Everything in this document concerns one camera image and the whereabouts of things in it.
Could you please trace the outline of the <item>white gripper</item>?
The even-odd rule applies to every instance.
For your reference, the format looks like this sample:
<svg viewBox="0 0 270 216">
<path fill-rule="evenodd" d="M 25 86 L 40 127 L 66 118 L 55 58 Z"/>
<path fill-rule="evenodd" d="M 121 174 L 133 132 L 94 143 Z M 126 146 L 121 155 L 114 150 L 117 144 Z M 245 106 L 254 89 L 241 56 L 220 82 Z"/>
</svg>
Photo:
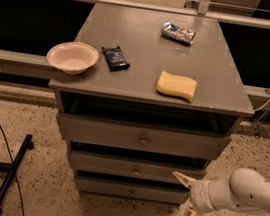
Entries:
<svg viewBox="0 0 270 216">
<path fill-rule="evenodd" d="M 190 190 L 190 200 L 194 208 L 192 208 L 192 206 L 189 206 L 187 209 L 184 210 L 183 216 L 202 216 L 202 213 L 206 214 L 215 211 L 215 208 L 210 200 L 210 182 L 208 180 L 196 181 L 194 178 L 182 174 L 181 172 L 173 172 L 173 175 L 187 189 L 190 189 L 192 187 Z"/>
</svg>

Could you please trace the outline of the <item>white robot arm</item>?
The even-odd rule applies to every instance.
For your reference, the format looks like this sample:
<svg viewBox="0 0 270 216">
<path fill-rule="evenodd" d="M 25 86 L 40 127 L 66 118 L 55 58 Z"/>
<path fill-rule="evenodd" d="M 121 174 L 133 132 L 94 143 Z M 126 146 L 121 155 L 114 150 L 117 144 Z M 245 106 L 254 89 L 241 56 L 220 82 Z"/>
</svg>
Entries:
<svg viewBox="0 0 270 216">
<path fill-rule="evenodd" d="M 245 214 L 270 214 L 270 183 L 260 173 L 239 168 L 228 179 L 195 180 L 181 172 L 173 172 L 189 189 L 191 206 L 184 216 L 202 216 L 217 210 Z"/>
</svg>

